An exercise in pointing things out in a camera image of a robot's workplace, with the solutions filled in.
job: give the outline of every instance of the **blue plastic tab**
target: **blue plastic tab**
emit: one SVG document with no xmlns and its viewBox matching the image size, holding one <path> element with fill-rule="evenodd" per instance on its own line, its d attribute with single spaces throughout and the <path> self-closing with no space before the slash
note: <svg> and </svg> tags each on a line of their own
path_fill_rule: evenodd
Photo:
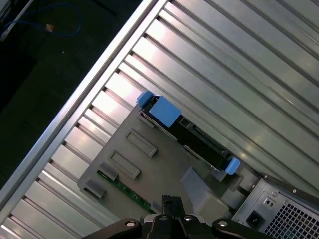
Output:
<svg viewBox="0 0 319 239">
<path fill-rule="evenodd" d="M 171 127 L 181 115 L 181 110 L 161 96 L 150 109 L 150 113 L 165 126 Z"/>
<path fill-rule="evenodd" d="M 236 172 L 236 170 L 239 168 L 239 166 L 240 166 L 240 161 L 237 158 L 232 158 L 225 172 L 229 175 L 233 175 Z"/>
<path fill-rule="evenodd" d="M 138 96 L 136 104 L 138 104 L 140 107 L 144 107 L 153 96 L 154 94 L 152 92 L 144 91 Z"/>
</svg>

